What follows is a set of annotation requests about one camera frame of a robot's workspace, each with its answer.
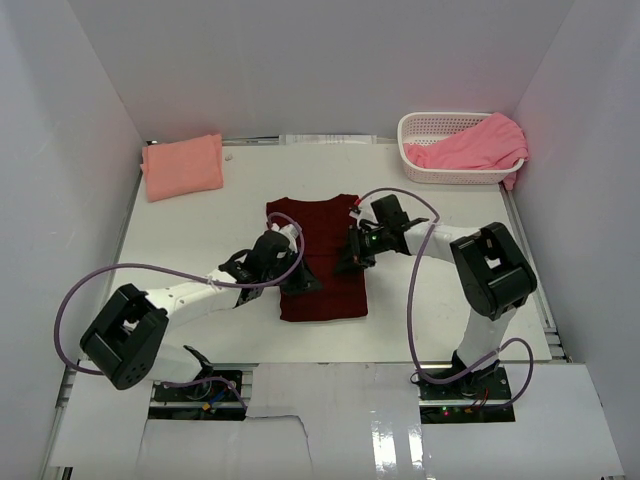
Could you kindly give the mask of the dark red t shirt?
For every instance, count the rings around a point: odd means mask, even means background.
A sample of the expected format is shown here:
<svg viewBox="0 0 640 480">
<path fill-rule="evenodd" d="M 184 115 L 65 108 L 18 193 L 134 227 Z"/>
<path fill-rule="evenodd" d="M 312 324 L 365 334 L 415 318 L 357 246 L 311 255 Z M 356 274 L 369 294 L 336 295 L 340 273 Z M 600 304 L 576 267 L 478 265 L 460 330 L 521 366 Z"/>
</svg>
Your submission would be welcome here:
<svg viewBox="0 0 640 480">
<path fill-rule="evenodd" d="M 285 214 L 302 228 L 304 260 L 322 288 L 301 295 L 280 296 L 280 319 L 295 322 L 326 322 L 368 315 L 364 272 L 334 272 L 347 243 L 348 228 L 355 223 L 350 208 L 358 197 L 339 194 L 322 201 L 288 197 L 268 202 L 266 213 Z"/>
</svg>

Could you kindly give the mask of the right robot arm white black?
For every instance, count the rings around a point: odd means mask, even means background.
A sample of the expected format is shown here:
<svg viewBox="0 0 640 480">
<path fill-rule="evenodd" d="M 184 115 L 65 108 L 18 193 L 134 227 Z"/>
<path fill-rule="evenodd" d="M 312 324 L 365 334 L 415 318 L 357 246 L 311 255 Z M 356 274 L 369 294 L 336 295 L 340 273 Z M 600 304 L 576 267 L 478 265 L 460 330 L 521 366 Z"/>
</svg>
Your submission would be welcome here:
<svg viewBox="0 0 640 480">
<path fill-rule="evenodd" d="M 520 344 L 527 353 L 533 351 L 526 340 L 505 336 L 517 310 L 536 291 L 537 278 L 504 224 L 459 228 L 442 224 L 437 214 L 412 219 L 395 195 L 367 207 L 355 203 L 349 215 L 354 223 L 347 230 L 336 273 L 372 268 L 378 256 L 387 252 L 410 256 L 416 264 L 430 257 L 456 269 L 469 305 L 465 332 L 450 368 L 430 374 L 417 365 L 414 383 L 452 385 L 459 396 L 472 399 L 486 389 L 487 375 L 498 369 L 503 350 Z"/>
</svg>

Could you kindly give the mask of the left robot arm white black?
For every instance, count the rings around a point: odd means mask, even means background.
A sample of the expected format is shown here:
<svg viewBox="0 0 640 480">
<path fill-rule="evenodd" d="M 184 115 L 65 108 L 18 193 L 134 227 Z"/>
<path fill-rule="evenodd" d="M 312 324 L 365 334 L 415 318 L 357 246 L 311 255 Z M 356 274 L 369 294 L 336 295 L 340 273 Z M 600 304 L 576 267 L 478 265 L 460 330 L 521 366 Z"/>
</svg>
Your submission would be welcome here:
<svg viewBox="0 0 640 480">
<path fill-rule="evenodd" d="M 271 286 L 287 295 L 321 290 L 301 252 L 293 226 L 274 227 L 204 281 L 147 291 L 122 285 L 85 331 L 80 347 L 118 390 L 150 380 L 179 388 L 188 398 L 202 398 L 211 387 L 213 364 L 193 346 L 167 344 L 165 334 L 215 312 L 241 307 Z"/>
</svg>

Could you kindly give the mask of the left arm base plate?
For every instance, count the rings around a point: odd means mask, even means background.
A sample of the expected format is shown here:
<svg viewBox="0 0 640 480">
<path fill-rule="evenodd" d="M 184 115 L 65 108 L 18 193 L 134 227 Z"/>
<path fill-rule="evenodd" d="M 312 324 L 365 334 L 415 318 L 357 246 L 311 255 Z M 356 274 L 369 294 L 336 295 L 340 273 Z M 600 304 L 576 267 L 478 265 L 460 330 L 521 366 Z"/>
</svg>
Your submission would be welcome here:
<svg viewBox="0 0 640 480">
<path fill-rule="evenodd" d="M 155 387 L 148 417 L 184 421 L 244 420 L 245 408 L 230 388 L 232 386 L 245 400 L 243 372 L 238 369 L 219 370 L 212 375 L 224 378 L 224 381 L 208 381 L 183 388 Z"/>
</svg>

